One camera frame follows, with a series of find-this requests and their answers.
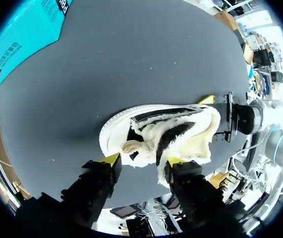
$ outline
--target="yellow bracket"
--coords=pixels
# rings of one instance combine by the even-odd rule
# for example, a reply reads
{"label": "yellow bracket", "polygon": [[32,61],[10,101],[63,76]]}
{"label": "yellow bracket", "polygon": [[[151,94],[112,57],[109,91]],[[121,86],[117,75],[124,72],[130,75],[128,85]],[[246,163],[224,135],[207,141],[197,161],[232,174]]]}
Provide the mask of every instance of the yellow bracket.
{"label": "yellow bracket", "polygon": [[213,185],[213,187],[219,188],[227,177],[229,177],[229,173],[218,173],[217,175],[213,175],[209,182]]}
{"label": "yellow bracket", "polygon": [[98,162],[102,163],[108,163],[111,165],[111,167],[113,167],[113,165],[115,164],[115,162],[118,160],[118,158],[120,157],[120,153],[116,153],[114,155],[111,155],[109,157],[103,158],[101,160],[99,160]]}
{"label": "yellow bracket", "polygon": [[172,167],[174,164],[177,164],[177,163],[184,163],[184,162],[186,162],[186,161],[173,156],[173,157],[171,157],[171,158],[168,160],[168,162],[169,162],[169,164],[170,164],[170,167]]}
{"label": "yellow bracket", "polygon": [[209,95],[198,102],[198,104],[213,104],[213,103],[214,103],[214,95]]}

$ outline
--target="dark gray mat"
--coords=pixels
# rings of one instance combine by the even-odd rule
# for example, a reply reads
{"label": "dark gray mat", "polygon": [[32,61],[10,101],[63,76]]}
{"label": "dark gray mat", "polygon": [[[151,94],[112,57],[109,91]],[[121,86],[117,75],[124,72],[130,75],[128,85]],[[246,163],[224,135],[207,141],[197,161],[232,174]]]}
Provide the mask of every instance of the dark gray mat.
{"label": "dark gray mat", "polygon": [[[34,196],[56,199],[88,160],[103,157],[98,134],[115,113],[142,104],[190,104],[248,90],[235,35],[182,0],[74,0],[58,42],[0,86],[0,126],[11,163]],[[210,173],[244,141],[211,145]],[[106,207],[158,197],[155,165],[124,166]]]}

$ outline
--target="white sneaker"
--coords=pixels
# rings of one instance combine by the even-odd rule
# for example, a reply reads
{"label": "white sneaker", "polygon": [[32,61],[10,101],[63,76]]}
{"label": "white sneaker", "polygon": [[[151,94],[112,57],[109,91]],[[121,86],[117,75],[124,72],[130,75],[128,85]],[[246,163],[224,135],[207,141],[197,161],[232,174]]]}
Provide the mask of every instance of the white sneaker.
{"label": "white sneaker", "polygon": [[104,156],[121,153],[122,165],[156,163],[158,182],[169,187],[164,168],[171,156],[198,164],[210,162],[209,141],[220,114],[206,105],[143,105],[124,110],[102,127],[99,143]]}

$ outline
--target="teal sign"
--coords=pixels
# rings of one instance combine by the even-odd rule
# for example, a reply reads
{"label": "teal sign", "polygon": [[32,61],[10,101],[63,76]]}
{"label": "teal sign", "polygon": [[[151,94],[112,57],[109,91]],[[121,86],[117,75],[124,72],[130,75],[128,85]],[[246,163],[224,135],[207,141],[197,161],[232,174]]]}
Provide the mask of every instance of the teal sign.
{"label": "teal sign", "polygon": [[0,32],[0,84],[25,59],[59,39],[72,0],[26,0]]}

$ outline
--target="shoe sole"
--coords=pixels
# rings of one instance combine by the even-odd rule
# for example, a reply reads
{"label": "shoe sole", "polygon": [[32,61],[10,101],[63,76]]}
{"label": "shoe sole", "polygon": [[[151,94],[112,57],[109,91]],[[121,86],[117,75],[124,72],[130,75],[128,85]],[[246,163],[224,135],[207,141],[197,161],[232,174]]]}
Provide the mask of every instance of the shoe sole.
{"label": "shoe sole", "polygon": [[103,125],[99,134],[99,144],[104,156],[109,156],[108,142],[112,133],[112,128],[114,128],[122,120],[152,111],[173,109],[173,108],[187,108],[190,106],[206,107],[206,105],[200,105],[200,104],[190,104],[190,105],[148,104],[148,105],[141,105],[141,106],[128,108],[120,113],[117,113],[115,116],[110,118]]}

